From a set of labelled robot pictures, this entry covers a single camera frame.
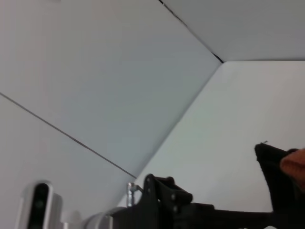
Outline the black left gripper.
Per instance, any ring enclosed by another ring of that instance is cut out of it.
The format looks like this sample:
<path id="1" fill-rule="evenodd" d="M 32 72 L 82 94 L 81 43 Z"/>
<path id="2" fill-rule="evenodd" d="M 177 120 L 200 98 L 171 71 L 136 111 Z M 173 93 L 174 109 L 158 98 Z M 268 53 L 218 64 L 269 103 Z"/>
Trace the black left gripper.
<path id="1" fill-rule="evenodd" d="M 193 195 L 175 184 L 173 177 L 144 179 L 140 200 L 112 214 L 113 229 L 172 229 L 173 216 L 210 214 L 214 207 L 193 203 Z"/>

